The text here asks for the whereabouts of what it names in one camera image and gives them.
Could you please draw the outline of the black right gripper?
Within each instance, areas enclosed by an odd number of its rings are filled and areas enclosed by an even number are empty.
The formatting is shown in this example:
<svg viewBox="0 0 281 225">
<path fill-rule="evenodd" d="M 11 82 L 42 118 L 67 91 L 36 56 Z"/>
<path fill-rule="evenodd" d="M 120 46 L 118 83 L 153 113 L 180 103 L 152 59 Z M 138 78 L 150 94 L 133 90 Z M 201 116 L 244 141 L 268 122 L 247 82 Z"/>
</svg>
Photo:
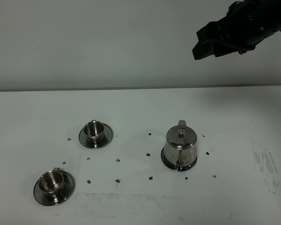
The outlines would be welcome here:
<svg viewBox="0 0 281 225">
<path fill-rule="evenodd" d="M 278 31 L 281 31 L 281 0 L 244 0 L 230 6 L 225 20 L 209 22 L 197 31 L 199 42 L 192 53 L 195 60 L 245 53 Z"/>
</svg>

